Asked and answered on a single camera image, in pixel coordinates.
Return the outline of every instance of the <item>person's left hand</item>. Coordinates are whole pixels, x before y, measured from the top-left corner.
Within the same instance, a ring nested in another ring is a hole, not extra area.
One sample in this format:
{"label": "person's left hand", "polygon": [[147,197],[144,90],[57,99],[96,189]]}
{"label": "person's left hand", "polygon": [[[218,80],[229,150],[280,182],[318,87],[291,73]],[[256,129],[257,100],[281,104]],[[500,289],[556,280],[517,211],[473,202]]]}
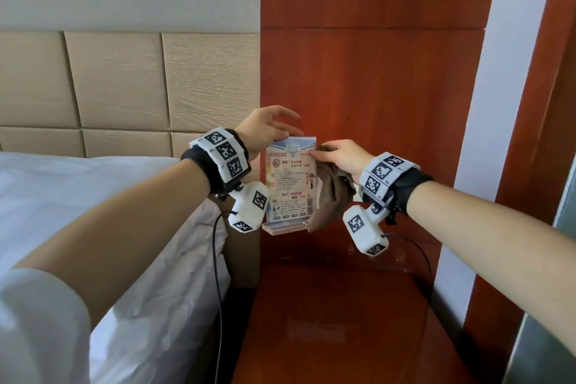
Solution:
{"label": "person's left hand", "polygon": [[236,132],[248,149],[249,161],[272,144],[274,140],[284,140],[290,136],[302,137],[303,131],[297,127],[275,120],[276,117],[300,119],[300,116],[280,105],[257,108],[236,128]]}

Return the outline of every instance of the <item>brown cloth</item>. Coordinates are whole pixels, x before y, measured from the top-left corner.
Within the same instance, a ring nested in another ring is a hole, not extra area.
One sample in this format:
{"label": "brown cloth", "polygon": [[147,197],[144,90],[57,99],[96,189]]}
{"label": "brown cloth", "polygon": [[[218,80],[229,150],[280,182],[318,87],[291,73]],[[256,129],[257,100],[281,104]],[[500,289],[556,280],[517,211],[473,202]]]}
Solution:
{"label": "brown cloth", "polygon": [[[321,145],[318,150],[329,152],[333,149]],[[341,220],[356,194],[350,174],[335,164],[316,161],[316,174],[322,181],[322,188],[318,197],[318,210],[305,222],[309,233]]]}

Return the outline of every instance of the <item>black wrist strap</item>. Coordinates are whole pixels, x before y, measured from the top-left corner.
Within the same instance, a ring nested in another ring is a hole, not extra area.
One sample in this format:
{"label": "black wrist strap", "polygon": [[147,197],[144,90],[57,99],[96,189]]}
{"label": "black wrist strap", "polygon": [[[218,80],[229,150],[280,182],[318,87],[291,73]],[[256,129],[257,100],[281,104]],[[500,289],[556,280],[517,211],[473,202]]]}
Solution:
{"label": "black wrist strap", "polygon": [[407,215],[408,199],[410,199],[414,189],[424,182],[433,180],[433,177],[415,168],[402,173],[389,190],[394,194],[393,204],[396,209]]}
{"label": "black wrist strap", "polygon": [[[233,129],[228,128],[226,128],[226,131],[234,135],[235,140],[244,150],[244,156],[246,157],[246,161],[248,162],[248,155],[249,155],[248,149],[240,139],[238,133]],[[234,190],[234,188],[239,183],[241,178],[246,176],[251,170],[250,164],[248,163],[248,169],[244,170],[241,174],[235,177],[233,181],[225,184],[224,181],[222,180],[217,164],[214,162],[214,160],[212,160],[208,152],[203,148],[201,148],[200,146],[198,146],[197,144],[193,145],[190,149],[188,149],[182,154],[180,160],[182,161],[184,159],[191,159],[205,173],[206,177],[208,178],[208,182],[210,183],[210,194],[229,193],[230,191]]]}

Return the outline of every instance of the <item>finger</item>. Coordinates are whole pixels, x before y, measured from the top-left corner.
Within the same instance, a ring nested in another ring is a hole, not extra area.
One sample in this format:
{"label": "finger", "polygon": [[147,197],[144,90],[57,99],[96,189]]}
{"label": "finger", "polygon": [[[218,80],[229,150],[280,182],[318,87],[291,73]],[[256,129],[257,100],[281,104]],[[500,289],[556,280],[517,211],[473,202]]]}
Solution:
{"label": "finger", "polygon": [[336,162],[336,158],[335,158],[334,154],[335,154],[335,152],[310,151],[310,156],[312,156],[315,160],[321,161],[324,163]]}
{"label": "finger", "polygon": [[304,137],[304,131],[302,129],[298,129],[297,127],[287,125],[282,122],[277,122],[276,120],[272,121],[270,125],[276,129],[282,129],[283,131],[288,131],[292,137]]}
{"label": "finger", "polygon": [[270,113],[270,115],[274,117],[282,116],[288,118],[295,118],[296,120],[300,119],[299,113],[297,113],[296,111],[292,111],[291,109],[281,105],[267,106],[264,109],[267,110]]}
{"label": "finger", "polygon": [[272,131],[272,137],[274,137],[274,140],[286,140],[290,137],[290,133],[286,130],[274,128]]}
{"label": "finger", "polygon": [[348,140],[332,140],[322,143],[322,146],[328,146],[332,149],[342,149],[344,147],[344,143]]}

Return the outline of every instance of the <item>white bed sheet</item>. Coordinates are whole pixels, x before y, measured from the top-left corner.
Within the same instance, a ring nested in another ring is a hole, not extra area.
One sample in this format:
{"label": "white bed sheet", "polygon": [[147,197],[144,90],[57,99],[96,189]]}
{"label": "white bed sheet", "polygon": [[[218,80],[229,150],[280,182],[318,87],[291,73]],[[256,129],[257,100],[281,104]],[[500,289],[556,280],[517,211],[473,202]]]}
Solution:
{"label": "white bed sheet", "polygon": [[[92,206],[176,162],[0,152],[0,274]],[[210,239],[219,213],[206,200],[93,331],[92,382],[183,382],[217,313]],[[221,222],[218,252],[225,237]],[[221,256],[218,268],[225,292]]]}

